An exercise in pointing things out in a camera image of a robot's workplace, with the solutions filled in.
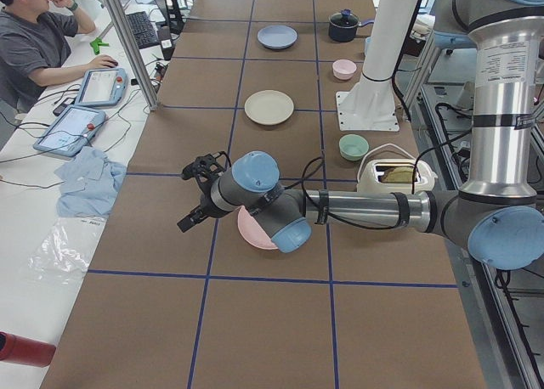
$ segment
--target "white toaster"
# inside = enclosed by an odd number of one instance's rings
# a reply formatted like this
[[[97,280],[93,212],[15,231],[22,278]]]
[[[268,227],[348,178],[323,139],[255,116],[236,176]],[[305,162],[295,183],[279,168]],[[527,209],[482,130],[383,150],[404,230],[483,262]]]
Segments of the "white toaster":
[[[386,146],[393,146],[411,158],[371,160],[365,165],[365,161],[370,154],[374,154]],[[357,192],[362,194],[383,194],[390,192],[411,194],[415,163],[416,158],[395,144],[385,144],[377,147],[367,153],[361,162],[359,172],[357,173]],[[436,173],[433,172],[427,162],[417,162],[414,192],[430,191],[433,189],[436,177]]]

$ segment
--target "beige plate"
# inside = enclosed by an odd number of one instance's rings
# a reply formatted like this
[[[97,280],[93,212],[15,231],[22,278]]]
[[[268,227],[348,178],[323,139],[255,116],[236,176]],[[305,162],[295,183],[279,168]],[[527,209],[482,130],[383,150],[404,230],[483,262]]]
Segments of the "beige plate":
[[[258,124],[273,126],[291,116],[295,109],[291,98],[277,90],[263,90],[247,98],[244,110],[247,116]]]

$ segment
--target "white desk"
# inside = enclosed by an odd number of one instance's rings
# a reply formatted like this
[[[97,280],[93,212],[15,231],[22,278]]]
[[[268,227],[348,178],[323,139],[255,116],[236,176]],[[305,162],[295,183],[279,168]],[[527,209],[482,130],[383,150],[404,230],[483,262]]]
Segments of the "white desk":
[[[142,6],[131,6],[128,12],[138,11]],[[86,63],[94,57],[89,43],[97,37],[109,23],[106,10],[95,21],[97,31],[85,37],[71,41],[72,55],[65,62],[66,66]],[[109,47],[100,47],[101,54],[109,54],[127,71],[128,79],[134,78],[128,59],[122,49],[115,30],[112,28],[103,38]],[[161,57],[160,47],[141,51],[147,64],[156,57]],[[49,87],[43,94],[58,92],[72,83]],[[127,87],[122,101],[116,108],[107,109],[112,116],[128,99],[130,93],[138,87]],[[53,102],[59,96],[48,98],[31,109],[25,121],[51,123]],[[132,127],[127,136],[107,152],[111,161],[127,165],[147,119],[144,97],[138,93],[122,111],[122,116],[130,121]],[[110,119],[96,135],[92,144],[96,149],[110,148],[127,130],[128,124],[119,116]],[[34,135],[43,132],[43,127],[31,129]],[[36,154],[32,148],[35,139],[22,130],[17,130],[5,147],[0,151],[0,161],[23,155]],[[54,170],[66,160],[45,155],[37,155],[19,161],[0,164],[0,175],[13,183],[28,183],[48,186],[60,181]],[[32,252],[42,243],[57,220],[56,201],[60,196],[59,187],[51,189],[29,189],[0,183],[0,234],[2,266],[0,267],[0,330],[26,336],[31,339],[57,344],[71,308],[77,297],[81,283],[55,285],[33,281],[29,276],[28,260]],[[37,389],[47,372],[47,368],[35,368],[25,365],[0,362],[0,389]]]

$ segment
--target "green object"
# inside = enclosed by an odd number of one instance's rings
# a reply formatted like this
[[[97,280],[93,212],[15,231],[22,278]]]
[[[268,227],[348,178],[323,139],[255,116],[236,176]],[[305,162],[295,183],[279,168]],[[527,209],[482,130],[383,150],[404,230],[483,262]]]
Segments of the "green object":
[[[102,42],[102,38],[96,38],[94,41],[89,43],[91,47],[93,47],[93,51],[95,55],[100,54],[100,47],[109,47],[110,44],[106,42]]]
[[[79,5],[77,4],[76,0],[71,0],[71,1],[72,1],[71,7],[66,7],[66,8],[68,8],[73,13],[74,11],[77,10],[77,7],[79,7]]]
[[[346,160],[357,161],[368,151],[368,142],[357,134],[346,134],[338,143],[340,155]]]

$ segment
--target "blue robot base cap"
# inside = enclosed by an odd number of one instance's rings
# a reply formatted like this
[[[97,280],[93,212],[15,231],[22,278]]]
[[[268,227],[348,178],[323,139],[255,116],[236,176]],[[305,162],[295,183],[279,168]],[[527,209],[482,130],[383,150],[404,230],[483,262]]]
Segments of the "blue robot base cap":
[[[312,228],[305,218],[300,217],[277,232],[271,239],[280,251],[291,253],[302,246],[311,234]]]
[[[232,178],[247,191],[268,192],[279,181],[280,169],[270,155],[252,151],[233,164]]]
[[[544,216],[529,206],[496,211],[473,229],[468,252],[500,270],[525,267],[544,254]]]

